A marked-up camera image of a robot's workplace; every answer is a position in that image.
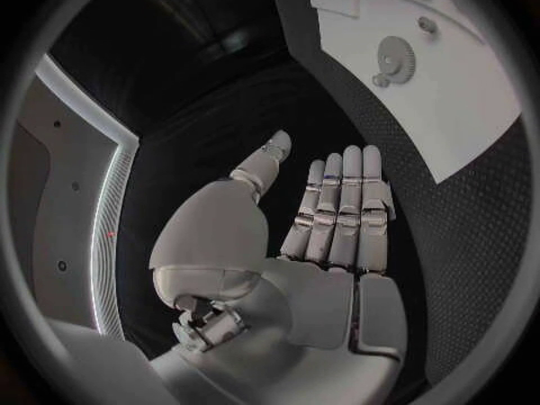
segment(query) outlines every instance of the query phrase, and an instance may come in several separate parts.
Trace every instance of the perforated surface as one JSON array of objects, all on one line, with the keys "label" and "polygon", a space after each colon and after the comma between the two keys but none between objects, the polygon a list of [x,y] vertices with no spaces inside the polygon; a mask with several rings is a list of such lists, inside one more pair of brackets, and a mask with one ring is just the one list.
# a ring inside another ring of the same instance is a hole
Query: perforated surface
[{"label": "perforated surface", "polygon": [[531,182],[520,121],[467,168],[435,185],[384,106],[320,50],[310,0],[276,0],[290,52],[369,143],[407,215],[427,293],[427,378],[437,383],[474,347],[505,299],[527,238]]}]

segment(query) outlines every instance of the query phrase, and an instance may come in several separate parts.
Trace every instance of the robotic hand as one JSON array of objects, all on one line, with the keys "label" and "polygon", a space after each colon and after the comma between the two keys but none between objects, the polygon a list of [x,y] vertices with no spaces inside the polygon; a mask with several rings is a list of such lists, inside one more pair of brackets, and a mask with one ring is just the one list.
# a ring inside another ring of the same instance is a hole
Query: robotic hand
[{"label": "robotic hand", "polygon": [[381,154],[350,146],[313,162],[281,255],[266,258],[257,203],[290,149],[278,131],[164,227],[150,268],[161,300],[180,311],[180,344],[164,359],[182,356],[175,365],[247,403],[378,401],[407,343],[400,293],[384,276],[395,212]]}]

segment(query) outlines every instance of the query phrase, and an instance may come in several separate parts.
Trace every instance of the screw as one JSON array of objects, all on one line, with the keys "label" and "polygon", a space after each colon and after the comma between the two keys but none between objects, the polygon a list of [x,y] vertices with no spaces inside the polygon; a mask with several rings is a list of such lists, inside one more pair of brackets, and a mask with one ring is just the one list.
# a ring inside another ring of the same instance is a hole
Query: screw
[{"label": "screw", "polygon": [[418,27],[424,32],[434,34],[437,32],[437,24],[435,21],[426,18],[425,16],[420,16],[418,18]]},{"label": "screw", "polygon": [[386,77],[385,74],[377,74],[373,75],[372,82],[377,87],[388,87],[390,85],[390,79]]}]

